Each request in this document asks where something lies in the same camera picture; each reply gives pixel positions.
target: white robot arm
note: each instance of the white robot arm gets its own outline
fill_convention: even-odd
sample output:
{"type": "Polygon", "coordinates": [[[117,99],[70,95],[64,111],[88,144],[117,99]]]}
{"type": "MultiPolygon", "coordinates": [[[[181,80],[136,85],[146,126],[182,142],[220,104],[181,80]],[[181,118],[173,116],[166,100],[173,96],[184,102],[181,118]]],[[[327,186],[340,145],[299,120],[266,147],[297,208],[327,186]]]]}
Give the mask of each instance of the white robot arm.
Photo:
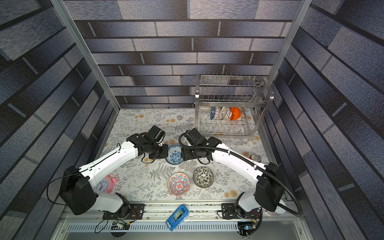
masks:
{"type": "MultiPolygon", "coordinates": [[[[149,153],[150,159],[166,157],[168,146],[161,144],[164,136],[164,131],[153,126],[148,133],[133,134],[116,149],[91,163],[78,169],[74,166],[69,167],[64,172],[60,196],[75,215],[88,210],[100,210],[108,213],[110,217],[125,218],[129,214],[127,199],[118,193],[107,194],[94,191],[94,187],[114,169],[144,152],[149,153]]],[[[275,182],[279,181],[276,178],[281,179],[276,174],[278,169],[254,162],[229,149],[214,137],[207,140],[196,129],[182,134],[179,143],[183,147],[182,157],[185,161],[207,157],[232,168],[256,187],[255,190],[242,194],[238,199],[238,206],[244,212],[250,212],[252,209],[259,207],[264,207],[277,214],[285,212],[283,207],[277,206],[285,207],[284,202],[281,200],[284,189],[275,182]],[[181,143],[182,136],[186,137],[189,146],[181,143]],[[268,177],[275,179],[275,181],[272,180],[271,183],[270,179],[267,179],[268,177]]]]}

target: floral tablecloth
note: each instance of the floral tablecloth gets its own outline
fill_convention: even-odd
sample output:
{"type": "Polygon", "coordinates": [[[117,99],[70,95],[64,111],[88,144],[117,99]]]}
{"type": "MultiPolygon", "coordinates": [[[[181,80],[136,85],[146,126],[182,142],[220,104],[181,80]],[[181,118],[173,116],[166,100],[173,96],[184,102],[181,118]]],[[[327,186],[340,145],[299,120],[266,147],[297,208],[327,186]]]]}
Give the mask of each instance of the floral tablecloth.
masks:
{"type": "MultiPolygon", "coordinates": [[[[254,123],[249,111],[246,115],[250,120],[250,128],[253,129],[254,123]]],[[[128,136],[146,132],[153,125],[166,132],[163,143],[169,146],[178,144],[180,134],[194,127],[194,116],[194,109],[122,109],[108,137],[103,155],[116,148],[117,143],[126,141],[128,136]]],[[[268,164],[258,133],[252,141],[224,137],[219,139],[247,157],[252,153],[261,155],[262,162],[268,164]]],[[[254,188],[243,176],[218,162],[203,165],[197,160],[188,160],[179,165],[171,165],[161,159],[149,164],[142,163],[141,158],[142,156],[131,159],[112,172],[119,179],[113,193],[119,192],[129,201],[220,200],[235,199],[240,193],[254,188]],[[214,174],[214,183],[205,189],[197,187],[192,178],[195,169],[202,166],[208,167],[214,174]],[[183,172],[190,179],[189,191],[180,197],[170,194],[167,188],[168,179],[177,172],[183,172]]],[[[152,160],[145,157],[143,161],[152,160]]]]}

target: alarm clock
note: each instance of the alarm clock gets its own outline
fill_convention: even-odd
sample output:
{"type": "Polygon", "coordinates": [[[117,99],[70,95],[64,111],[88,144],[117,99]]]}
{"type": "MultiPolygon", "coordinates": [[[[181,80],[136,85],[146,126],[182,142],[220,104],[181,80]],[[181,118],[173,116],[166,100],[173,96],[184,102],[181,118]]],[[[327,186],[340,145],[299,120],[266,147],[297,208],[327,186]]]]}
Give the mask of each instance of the alarm clock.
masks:
{"type": "Polygon", "coordinates": [[[113,187],[118,182],[118,179],[113,174],[108,174],[105,178],[103,178],[95,187],[94,189],[97,192],[106,192],[111,193],[113,190],[113,187]]]}

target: bowl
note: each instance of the bowl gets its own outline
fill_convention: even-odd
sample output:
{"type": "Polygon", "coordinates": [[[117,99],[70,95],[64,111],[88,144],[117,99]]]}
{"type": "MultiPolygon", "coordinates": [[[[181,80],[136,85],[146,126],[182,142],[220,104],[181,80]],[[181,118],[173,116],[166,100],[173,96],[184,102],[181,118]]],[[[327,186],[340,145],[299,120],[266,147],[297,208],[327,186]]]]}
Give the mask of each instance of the bowl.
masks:
{"type": "Polygon", "coordinates": [[[199,167],[193,173],[193,181],[196,186],[207,188],[214,182],[214,173],[207,167],[199,167]]]}
{"type": "Polygon", "coordinates": [[[231,112],[232,112],[232,116],[231,116],[231,120],[232,121],[235,121],[237,120],[239,117],[241,117],[241,111],[239,108],[237,107],[232,107],[231,108],[231,112]]]}
{"type": "Polygon", "coordinates": [[[188,192],[189,186],[189,178],[181,172],[175,173],[168,180],[168,191],[175,196],[184,195],[188,192]]]}
{"type": "Polygon", "coordinates": [[[166,157],[166,161],[172,165],[177,165],[183,162],[180,145],[173,145],[168,148],[168,157],[166,157]]]}
{"type": "Polygon", "coordinates": [[[221,120],[225,120],[227,118],[230,118],[232,115],[232,112],[231,110],[229,109],[229,107],[223,107],[221,109],[221,112],[220,112],[220,119],[221,120]]]}
{"type": "Polygon", "coordinates": [[[212,107],[211,108],[211,120],[217,120],[220,118],[220,108],[219,107],[212,107]]]}

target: dish rack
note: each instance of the dish rack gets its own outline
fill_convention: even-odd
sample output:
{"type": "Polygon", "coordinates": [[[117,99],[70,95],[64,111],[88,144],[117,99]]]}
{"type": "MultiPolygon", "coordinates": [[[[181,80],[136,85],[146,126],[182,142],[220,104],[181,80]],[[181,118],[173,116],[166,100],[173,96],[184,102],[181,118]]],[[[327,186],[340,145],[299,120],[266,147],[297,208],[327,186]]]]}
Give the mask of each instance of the dish rack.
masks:
{"type": "Polygon", "coordinates": [[[265,76],[197,75],[195,128],[205,136],[240,137],[252,140],[273,101],[265,76]],[[238,107],[237,120],[211,120],[211,107],[238,107]],[[257,119],[255,112],[262,109],[257,119]]]}

